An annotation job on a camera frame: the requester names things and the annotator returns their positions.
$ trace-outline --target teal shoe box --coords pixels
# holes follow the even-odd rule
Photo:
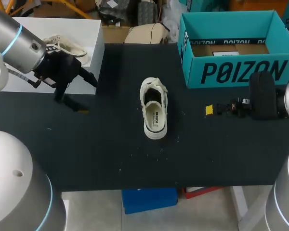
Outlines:
[[[268,53],[195,57],[192,50],[242,44]],[[289,81],[289,31],[275,11],[183,13],[178,50],[188,88],[248,86],[250,75],[263,70],[277,85]]]
[[[218,6],[220,0],[179,0],[187,6],[188,12],[211,12]]]

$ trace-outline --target white paper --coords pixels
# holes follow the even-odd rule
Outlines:
[[[213,52],[214,56],[232,56],[232,55],[240,55],[237,51],[221,51],[221,52]]]
[[[114,7],[116,7],[116,6],[118,5],[114,0],[108,1],[107,4],[108,4],[111,8],[114,8]]]

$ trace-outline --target white table leg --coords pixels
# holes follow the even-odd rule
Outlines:
[[[234,200],[236,214],[238,217],[239,231],[252,231],[264,216],[265,203],[271,187],[265,189],[256,201],[247,209],[245,196],[241,186],[231,187],[232,198]]]
[[[243,188],[242,186],[232,186],[230,187],[230,192],[235,205],[237,220],[240,221],[248,210]]]

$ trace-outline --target shoe insole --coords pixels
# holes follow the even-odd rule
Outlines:
[[[161,107],[155,103],[146,108],[146,118],[151,131],[161,131],[164,127],[165,116]]]

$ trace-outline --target white box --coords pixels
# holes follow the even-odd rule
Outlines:
[[[105,50],[101,20],[26,17],[14,19],[41,40],[53,35],[62,35],[84,47],[90,60],[83,67],[98,79]],[[25,74],[25,76],[33,81],[38,80],[34,77],[33,72]],[[41,83],[35,89],[19,77],[10,74],[8,84],[2,91],[53,93],[54,90],[45,83]],[[77,76],[66,89],[68,94],[95,94],[95,91],[96,88],[85,82],[80,76]]]

